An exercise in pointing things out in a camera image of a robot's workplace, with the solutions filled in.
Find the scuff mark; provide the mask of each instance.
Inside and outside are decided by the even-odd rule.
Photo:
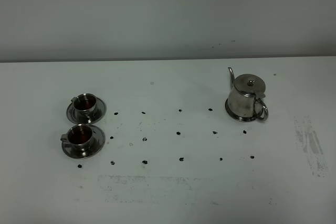
[[[306,154],[313,176],[324,177],[328,172],[328,166],[309,116],[304,116],[302,119],[294,117],[294,126],[297,149],[302,149]]]

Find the dark liquid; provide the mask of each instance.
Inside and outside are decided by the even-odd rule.
[[[92,136],[90,130],[82,130],[74,132],[69,138],[70,143],[72,144],[83,144],[87,142]]]
[[[83,101],[76,101],[75,102],[75,108],[77,110],[88,110],[90,108],[92,108],[95,104],[95,101],[92,99],[89,100],[83,100]]]

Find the teapot lid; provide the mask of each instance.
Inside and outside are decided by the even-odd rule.
[[[234,86],[239,93],[247,97],[265,97],[266,85],[264,81],[254,74],[242,74],[234,80]]]

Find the stainless steel cup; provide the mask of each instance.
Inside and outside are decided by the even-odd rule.
[[[75,110],[84,116],[90,116],[96,109],[97,98],[93,94],[80,94],[71,99]]]
[[[67,134],[61,136],[61,141],[71,144],[79,151],[86,151],[94,145],[93,129],[85,124],[77,124]]]

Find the teapot base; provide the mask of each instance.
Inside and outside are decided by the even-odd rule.
[[[239,115],[236,115],[235,113],[233,113],[229,106],[228,106],[228,103],[227,103],[227,99],[225,101],[225,109],[226,109],[226,112],[229,114],[229,116],[231,116],[233,119],[237,120],[237,121],[240,121],[240,122],[251,122],[251,121],[254,121],[255,119],[257,119],[256,116],[252,116],[250,118],[243,118]]]

